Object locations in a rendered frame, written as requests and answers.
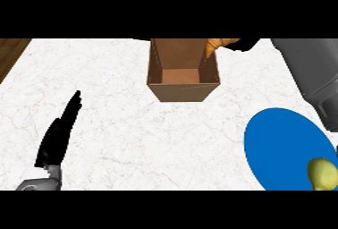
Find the orange croissant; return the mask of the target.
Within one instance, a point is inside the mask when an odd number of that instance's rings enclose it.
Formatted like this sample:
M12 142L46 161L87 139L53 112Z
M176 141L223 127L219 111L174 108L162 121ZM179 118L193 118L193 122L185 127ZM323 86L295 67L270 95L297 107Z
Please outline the orange croissant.
M210 38L207 40L207 57L211 57L220 47L227 46L239 41L238 38Z

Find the yellow-green fruit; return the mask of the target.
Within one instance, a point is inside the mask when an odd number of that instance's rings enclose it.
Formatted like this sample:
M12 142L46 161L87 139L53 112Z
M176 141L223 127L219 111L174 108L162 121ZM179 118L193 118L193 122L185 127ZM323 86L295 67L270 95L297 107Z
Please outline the yellow-green fruit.
M331 191L338 186L338 169L326 158L313 158L307 164L307 177L314 191Z

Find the blue plate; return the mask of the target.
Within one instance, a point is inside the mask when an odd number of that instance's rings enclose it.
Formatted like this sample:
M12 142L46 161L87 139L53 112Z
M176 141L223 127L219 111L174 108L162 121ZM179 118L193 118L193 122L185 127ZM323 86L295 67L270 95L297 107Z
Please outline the blue plate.
M251 118L244 151L267 191L310 191L307 164L325 157L338 166L335 148L319 126L295 111L269 108Z

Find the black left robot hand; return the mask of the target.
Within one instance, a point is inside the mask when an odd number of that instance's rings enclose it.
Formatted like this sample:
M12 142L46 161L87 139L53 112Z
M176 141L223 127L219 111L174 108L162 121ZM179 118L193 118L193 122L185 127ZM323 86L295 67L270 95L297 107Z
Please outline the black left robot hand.
M52 122L44 133L43 141L38 147L36 167L44 168L47 165L61 165L69 145L69 134L81 109L81 92L77 90L64 114Z

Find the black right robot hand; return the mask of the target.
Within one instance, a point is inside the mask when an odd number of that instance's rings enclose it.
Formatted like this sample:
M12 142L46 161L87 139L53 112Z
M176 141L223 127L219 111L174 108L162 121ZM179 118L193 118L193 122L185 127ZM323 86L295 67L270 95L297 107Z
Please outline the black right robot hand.
M220 45L229 48L232 51L248 51L257 44L257 38L223 38Z

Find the brown cardboard box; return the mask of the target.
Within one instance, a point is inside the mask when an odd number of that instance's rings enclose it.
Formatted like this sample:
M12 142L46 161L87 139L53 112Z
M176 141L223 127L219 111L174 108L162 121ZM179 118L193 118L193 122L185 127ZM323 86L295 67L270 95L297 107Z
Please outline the brown cardboard box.
M220 85L205 38L152 38L146 85L161 102L202 102Z

